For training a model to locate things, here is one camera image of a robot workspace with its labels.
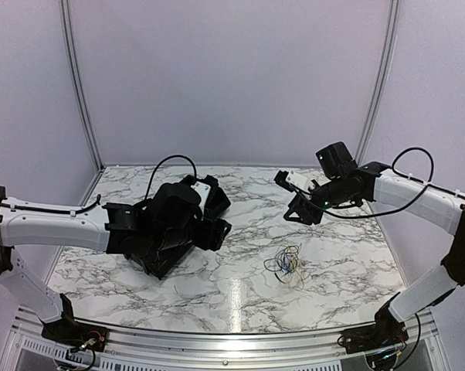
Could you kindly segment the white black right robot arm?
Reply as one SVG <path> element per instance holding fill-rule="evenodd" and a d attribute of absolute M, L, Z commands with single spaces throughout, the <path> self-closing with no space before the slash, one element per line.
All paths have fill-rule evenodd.
<path fill-rule="evenodd" d="M 465 286 L 465 193 L 434 183 L 432 159 L 428 176 L 421 179 L 400 172 L 395 163 L 359 165 L 341 141 L 321 149 L 316 157 L 327 179 L 324 184 L 294 170 L 275 176 L 277 185 L 294 194 L 283 216 L 286 221 L 315 226 L 323 216 L 338 220 L 397 216 L 396 227 L 383 225 L 395 257 L 401 256 L 398 233 L 403 242 L 426 253 L 434 242 L 449 244 L 433 254 L 436 263 L 417 273 L 377 310 L 371 325 L 344 330 L 340 337 L 348 353 L 405 341 L 406 321 Z"/>

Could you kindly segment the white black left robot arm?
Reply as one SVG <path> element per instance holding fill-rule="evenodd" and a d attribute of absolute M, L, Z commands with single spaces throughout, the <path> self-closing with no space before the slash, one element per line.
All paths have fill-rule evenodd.
<path fill-rule="evenodd" d="M 221 248 L 231 230 L 222 218 L 230 205 L 213 177 L 165 183 L 134 205 L 96 200 L 82 209 L 28 203 L 8 197 L 0 186 L 0 285 L 35 312 L 44 338 L 67 344 L 102 340 L 105 328 L 78 322 L 68 297 L 50 289 L 16 247 L 71 246 L 121 254 L 146 274 L 163 278 L 191 247 Z"/>

